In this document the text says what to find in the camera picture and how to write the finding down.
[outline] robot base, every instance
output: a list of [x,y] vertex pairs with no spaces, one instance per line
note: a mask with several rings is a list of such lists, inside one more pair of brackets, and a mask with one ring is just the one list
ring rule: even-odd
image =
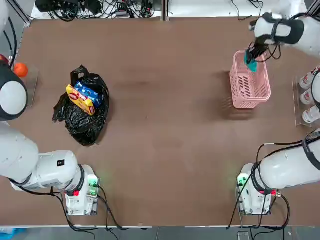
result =
[[65,194],[67,212],[69,216],[97,215],[99,179],[93,169],[88,165],[82,165],[84,170],[84,183],[80,191],[73,196]]
[[[242,168],[240,175],[237,177],[237,197],[248,180],[253,166],[252,163],[246,164]],[[253,185],[252,178],[250,178],[239,199],[239,212],[243,215],[261,215],[262,212],[264,215],[267,215],[270,210],[270,205],[271,194],[264,196],[258,192]]]

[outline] cardboard box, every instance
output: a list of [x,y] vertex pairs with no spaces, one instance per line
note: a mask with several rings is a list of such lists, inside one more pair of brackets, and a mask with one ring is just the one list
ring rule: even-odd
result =
[[95,108],[99,107],[102,103],[102,95],[99,95],[89,87],[82,85],[80,82],[77,82],[74,86],[79,93],[91,99]]
[[74,89],[70,84],[65,88],[66,93],[68,94],[70,100],[76,104],[79,108],[81,108],[85,113],[92,116],[95,114],[94,103],[91,99],[81,94],[79,91]]

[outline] yellow box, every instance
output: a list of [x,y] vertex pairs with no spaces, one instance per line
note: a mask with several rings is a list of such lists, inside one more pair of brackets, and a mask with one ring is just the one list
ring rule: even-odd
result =
[[75,90],[70,84],[65,88],[66,93],[68,94],[70,100],[81,108],[85,113],[92,116],[95,114],[94,103],[91,99],[82,95],[79,91]]

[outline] clear plastic stand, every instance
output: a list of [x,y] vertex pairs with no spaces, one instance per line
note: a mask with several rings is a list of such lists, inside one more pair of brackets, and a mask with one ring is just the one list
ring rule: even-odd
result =
[[310,128],[320,128],[320,119],[318,119],[313,123],[307,123],[302,118],[302,114],[304,113],[304,111],[310,109],[315,104],[305,105],[301,102],[300,96],[306,91],[306,89],[303,89],[302,87],[300,87],[299,81],[300,81],[300,78],[297,78],[297,77],[292,79],[295,125],[296,126],[303,125]]
[[33,66],[26,64],[28,67],[28,74],[22,77],[21,80],[24,82],[28,94],[28,107],[32,107],[35,99],[36,86],[38,82],[39,70]]

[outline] teal object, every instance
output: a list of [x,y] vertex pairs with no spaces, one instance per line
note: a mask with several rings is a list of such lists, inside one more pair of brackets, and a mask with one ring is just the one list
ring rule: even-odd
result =
[[1,233],[0,232],[0,240],[12,239],[16,234],[24,232],[25,228],[14,228],[11,233]]
[[249,64],[247,64],[247,51],[244,53],[244,63],[251,70],[251,72],[256,72],[258,68],[258,63],[256,60],[252,60]]

